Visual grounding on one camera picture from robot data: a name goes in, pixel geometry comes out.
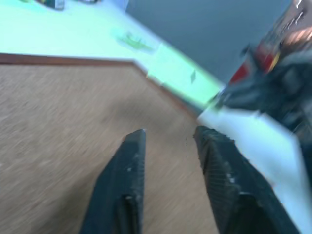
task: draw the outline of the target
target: brown carpet floor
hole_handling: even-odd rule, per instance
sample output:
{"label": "brown carpet floor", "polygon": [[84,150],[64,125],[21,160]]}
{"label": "brown carpet floor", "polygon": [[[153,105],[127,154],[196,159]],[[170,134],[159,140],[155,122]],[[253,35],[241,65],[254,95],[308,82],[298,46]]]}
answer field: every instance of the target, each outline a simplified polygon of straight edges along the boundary
{"label": "brown carpet floor", "polygon": [[215,234],[195,124],[131,67],[0,66],[0,233],[76,234],[99,172],[147,130],[145,234]]}

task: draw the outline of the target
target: gray wall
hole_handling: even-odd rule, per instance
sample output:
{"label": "gray wall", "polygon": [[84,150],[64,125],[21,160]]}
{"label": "gray wall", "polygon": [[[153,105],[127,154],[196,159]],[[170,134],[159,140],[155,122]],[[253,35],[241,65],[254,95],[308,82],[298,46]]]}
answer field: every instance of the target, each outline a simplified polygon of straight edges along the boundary
{"label": "gray wall", "polygon": [[290,0],[129,0],[127,12],[203,68],[228,81]]}

